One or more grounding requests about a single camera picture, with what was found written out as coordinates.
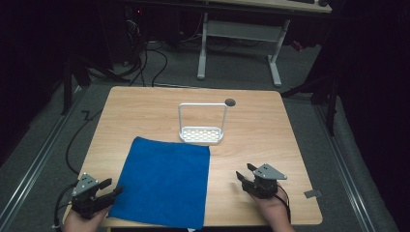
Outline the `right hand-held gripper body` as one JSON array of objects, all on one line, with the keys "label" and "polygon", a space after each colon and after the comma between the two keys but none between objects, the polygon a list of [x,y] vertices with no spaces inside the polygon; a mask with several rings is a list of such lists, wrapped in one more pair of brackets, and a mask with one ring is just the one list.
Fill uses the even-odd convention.
[{"label": "right hand-held gripper body", "polygon": [[270,199],[278,193],[278,180],[286,180],[287,176],[276,170],[272,165],[264,163],[257,167],[249,186],[243,191],[260,199]]}]

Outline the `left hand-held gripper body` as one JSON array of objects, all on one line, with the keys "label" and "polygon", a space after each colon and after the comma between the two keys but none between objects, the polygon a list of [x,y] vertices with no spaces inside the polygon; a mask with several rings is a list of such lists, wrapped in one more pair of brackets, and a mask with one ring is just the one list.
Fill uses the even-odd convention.
[{"label": "left hand-held gripper body", "polygon": [[72,193],[72,210],[83,218],[91,219],[94,213],[112,205],[113,202],[101,202],[96,193],[98,180],[87,173],[83,173]]}]

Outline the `blue cloth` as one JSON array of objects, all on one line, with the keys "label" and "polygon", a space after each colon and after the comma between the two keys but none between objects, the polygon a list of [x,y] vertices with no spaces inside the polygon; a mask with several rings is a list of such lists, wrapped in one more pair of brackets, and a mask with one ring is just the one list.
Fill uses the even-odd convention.
[{"label": "blue cloth", "polygon": [[131,145],[109,215],[176,228],[204,225],[210,149],[137,137]]}]

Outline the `person's left hand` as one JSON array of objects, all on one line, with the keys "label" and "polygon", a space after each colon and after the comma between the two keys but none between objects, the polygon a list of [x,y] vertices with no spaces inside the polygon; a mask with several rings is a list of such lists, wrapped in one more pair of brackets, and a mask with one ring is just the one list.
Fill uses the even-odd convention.
[{"label": "person's left hand", "polygon": [[85,219],[77,212],[70,210],[64,221],[63,232],[97,232],[110,208],[105,208]]}]

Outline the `person's right hand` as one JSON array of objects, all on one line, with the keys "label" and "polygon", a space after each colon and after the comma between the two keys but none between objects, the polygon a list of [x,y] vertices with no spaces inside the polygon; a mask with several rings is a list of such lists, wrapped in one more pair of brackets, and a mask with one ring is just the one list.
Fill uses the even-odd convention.
[{"label": "person's right hand", "polygon": [[285,207],[288,198],[282,189],[278,190],[277,197],[271,199],[260,199],[253,195],[251,198],[259,208],[261,215],[271,226],[273,232],[295,232],[295,229],[289,222]]}]

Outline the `black stand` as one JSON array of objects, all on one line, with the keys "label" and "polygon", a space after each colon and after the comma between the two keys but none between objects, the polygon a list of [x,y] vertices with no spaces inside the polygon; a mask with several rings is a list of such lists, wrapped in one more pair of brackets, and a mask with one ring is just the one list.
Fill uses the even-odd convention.
[{"label": "black stand", "polygon": [[334,120],[337,113],[337,86],[338,78],[334,74],[325,74],[320,77],[307,80],[303,84],[281,93],[283,98],[289,98],[297,93],[310,92],[310,102],[313,105],[326,103],[327,113],[325,126],[331,136],[335,135]]},{"label": "black stand", "polygon": [[78,55],[69,55],[64,63],[64,98],[63,115],[67,115],[73,105],[73,78],[80,87],[88,88],[91,84],[91,77],[88,69],[91,68],[101,73],[104,77],[118,82],[127,82],[120,74],[116,74],[102,66]]}]

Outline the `white-legged desk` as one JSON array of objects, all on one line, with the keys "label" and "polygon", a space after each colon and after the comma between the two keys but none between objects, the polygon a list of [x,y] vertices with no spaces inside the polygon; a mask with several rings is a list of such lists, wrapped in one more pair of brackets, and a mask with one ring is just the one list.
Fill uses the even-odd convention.
[{"label": "white-legged desk", "polygon": [[[265,7],[271,9],[285,10],[290,13],[318,13],[330,14],[332,8],[328,5],[321,7],[318,0],[314,4],[303,4],[287,0],[201,0],[205,6],[210,7],[213,3],[231,4],[238,6]],[[201,50],[199,54],[197,78],[204,79],[207,61],[207,39],[219,37],[228,39],[241,39],[258,42],[269,42],[274,44],[274,52],[267,56],[271,76],[276,87],[281,86],[278,73],[277,59],[285,39],[289,19],[285,19],[281,26],[268,26],[249,24],[242,22],[230,22],[219,19],[209,19],[208,14],[202,15]]]}]

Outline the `metal floor rail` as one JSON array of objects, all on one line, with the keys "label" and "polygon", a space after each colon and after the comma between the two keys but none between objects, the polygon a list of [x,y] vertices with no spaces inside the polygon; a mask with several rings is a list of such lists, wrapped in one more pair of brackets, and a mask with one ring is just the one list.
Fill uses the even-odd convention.
[{"label": "metal floor rail", "polygon": [[62,109],[64,92],[58,89],[30,124],[6,163],[0,167],[0,231],[6,231],[46,164],[52,147],[73,108],[87,89],[75,87],[68,111]]},{"label": "metal floor rail", "polygon": [[372,220],[369,217],[364,199],[362,198],[359,190],[350,174],[346,162],[343,158],[342,152],[337,144],[337,141],[333,135],[330,134],[327,124],[326,116],[321,106],[314,105],[313,110],[319,120],[319,123],[325,132],[326,138],[330,144],[332,154],[334,156],[337,172],[348,196],[349,202],[356,215],[358,223],[360,224],[363,232],[375,232],[375,227]]}]

